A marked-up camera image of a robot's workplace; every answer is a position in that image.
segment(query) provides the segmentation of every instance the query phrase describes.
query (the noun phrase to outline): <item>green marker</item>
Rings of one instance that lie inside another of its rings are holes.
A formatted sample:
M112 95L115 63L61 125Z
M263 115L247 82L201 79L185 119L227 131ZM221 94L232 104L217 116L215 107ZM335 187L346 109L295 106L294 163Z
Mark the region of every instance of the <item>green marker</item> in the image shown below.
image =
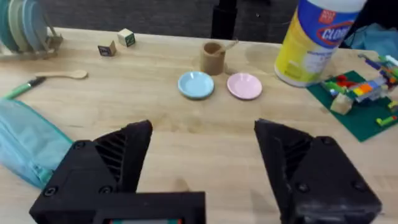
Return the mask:
M387 65L387 68L391 71L389 72L393 77L398 78L398 68L392 65Z
M386 125L388 125L388 124L391 124L391 123L394 122L396 119L397 119L397 116L391 116L391 117L386 118L386 119L378 118L378 119L376 119L376 122L377 122L380 126L383 127L383 126L386 126Z
M382 63L387 63L390 62L387 60L386 56L379 56L379 59ZM393 76L395 76L396 78L398 78L398 68L397 67L393 67L393 66L388 66L388 68L391 70Z
M25 84L20 85L19 87L11 90L9 93L7 93L4 98L8 100L12 100L16 98L17 96L25 93L26 91L30 90L31 88L43 83L45 81L45 77L38 77L34 80L31 80Z

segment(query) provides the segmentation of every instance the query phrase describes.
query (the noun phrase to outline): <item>blue bag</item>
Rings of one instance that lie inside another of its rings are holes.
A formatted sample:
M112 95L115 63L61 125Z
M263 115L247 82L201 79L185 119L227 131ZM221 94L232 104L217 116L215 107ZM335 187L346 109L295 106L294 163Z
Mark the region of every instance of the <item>blue bag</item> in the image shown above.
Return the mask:
M0 163L43 189L72 140L29 106L0 99Z
M345 40L352 49L374 50L379 55L391 55L398 58L398 31L385 29L379 24L364 26Z

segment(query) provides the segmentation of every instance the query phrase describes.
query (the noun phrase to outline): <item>marker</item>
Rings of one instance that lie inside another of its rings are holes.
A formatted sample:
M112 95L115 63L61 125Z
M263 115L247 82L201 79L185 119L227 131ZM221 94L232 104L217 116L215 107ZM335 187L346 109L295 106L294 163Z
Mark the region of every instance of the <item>marker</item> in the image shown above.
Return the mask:
M391 55L386 55L386 59L387 59L387 61L393 63L395 66L398 66L398 60L396 60L395 58L391 57Z
M31 88L40 85L41 83L43 83L45 81L45 77L38 77L34 80L31 80L25 84L20 85L19 87L11 90L9 93L7 93L4 98L8 99L8 100L12 100L14 98L16 98L17 96L25 93L26 91L30 90Z

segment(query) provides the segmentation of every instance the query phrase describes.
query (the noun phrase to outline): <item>gray carpet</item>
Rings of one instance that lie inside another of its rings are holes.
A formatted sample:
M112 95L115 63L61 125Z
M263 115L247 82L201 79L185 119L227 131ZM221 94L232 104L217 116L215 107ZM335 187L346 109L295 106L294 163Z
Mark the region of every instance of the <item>gray carpet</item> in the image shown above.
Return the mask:
M210 37L218 0L41 0L54 26ZM297 0L238 0L239 40L283 41Z

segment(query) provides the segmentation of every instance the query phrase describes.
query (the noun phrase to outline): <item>blue plate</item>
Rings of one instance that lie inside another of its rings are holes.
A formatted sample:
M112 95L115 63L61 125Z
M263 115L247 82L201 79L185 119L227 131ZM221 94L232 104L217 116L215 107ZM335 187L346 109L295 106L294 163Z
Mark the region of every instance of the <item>blue plate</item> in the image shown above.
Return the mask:
M12 37L8 23L9 0L0 0L0 39L3 44L11 51L18 51L19 47Z
M35 0L25 0L22 5L22 25L26 39L35 51L43 50L42 41L47 38L47 24L40 4Z
M187 72L178 80L180 92L192 99L210 96L214 90L213 79L203 72Z
M24 0L10 0L8 6L8 24L12 37L18 45L19 51L31 51L31 46L26 40L24 29L22 27L22 4Z

